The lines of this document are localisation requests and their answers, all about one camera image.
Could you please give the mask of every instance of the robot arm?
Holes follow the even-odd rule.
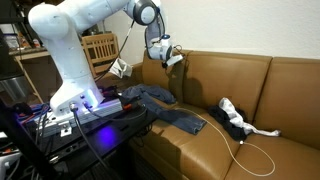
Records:
[[[78,104],[79,109],[85,111],[84,101],[93,108],[103,101],[78,34],[120,10],[124,10],[138,24],[147,26],[145,38],[151,59],[163,60],[166,65],[180,60],[180,57],[172,57],[170,36],[164,34],[160,1],[153,1],[65,0],[57,6],[40,4],[31,9],[30,25],[52,56],[63,80],[62,86],[50,100],[56,119],[72,115],[70,103]]]
[[[172,56],[170,35],[165,34],[164,12],[159,0],[130,1],[124,11],[145,29],[146,51],[150,59],[162,60],[163,67],[180,61],[182,56]]]

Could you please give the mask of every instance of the denim pants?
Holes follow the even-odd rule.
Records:
[[[137,86],[129,87],[122,92],[122,97],[124,98],[130,99],[136,96],[140,96],[141,102],[149,111],[157,114],[159,119],[190,134],[196,135],[206,124],[206,121],[193,115],[178,110],[169,110],[154,102],[152,97],[167,104],[173,104],[176,102],[176,99],[173,97],[173,95],[160,86],[147,86],[144,84],[139,84]]]

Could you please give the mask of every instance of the electronic equipment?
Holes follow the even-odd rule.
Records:
[[[182,59],[181,55],[172,56],[173,46],[170,36],[164,32],[164,13],[158,0],[65,0],[57,6],[39,4],[33,7],[28,15],[29,23],[52,56],[63,80],[50,100],[51,132],[58,129],[61,135],[71,133],[73,114],[70,104],[79,107],[81,123],[97,119],[88,113],[84,104],[89,104],[100,116],[121,110],[118,100],[101,104],[104,98],[91,75],[78,37],[84,30],[120,10],[138,24],[147,26],[145,42],[151,59],[162,60],[167,65]]]

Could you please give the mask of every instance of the sofa cushion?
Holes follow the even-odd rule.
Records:
[[[239,143],[232,140],[206,110],[186,104],[179,104],[179,107],[192,110],[215,125],[223,133],[235,154]],[[172,179],[173,175],[174,179],[223,179],[232,162],[223,137],[209,124],[197,135],[192,135],[162,120],[156,120],[152,131],[143,141],[144,148],[132,143],[134,149],[166,179]]]
[[[254,125],[320,149],[320,61],[274,58]]]
[[[227,97],[253,119],[272,57],[228,53],[189,53],[183,81],[187,104],[207,109]]]
[[[319,179],[320,151],[283,137],[266,137],[252,134],[247,143],[264,150],[274,161],[275,171],[263,179]],[[241,145],[235,157],[237,161],[257,174],[267,174],[272,171],[269,158],[250,145]],[[232,163],[226,179],[257,179],[235,162]]]
[[[187,57],[190,51],[182,51]],[[162,61],[152,60],[145,51],[142,62],[142,78],[146,85],[159,85],[169,90],[174,97],[182,102],[182,78],[184,73],[184,61],[180,61],[166,69],[162,68]]]

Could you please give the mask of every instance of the wooden chair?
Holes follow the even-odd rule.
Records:
[[[113,33],[84,36],[82,43],[94,78],[104,72],[118,57],[118,39]]]

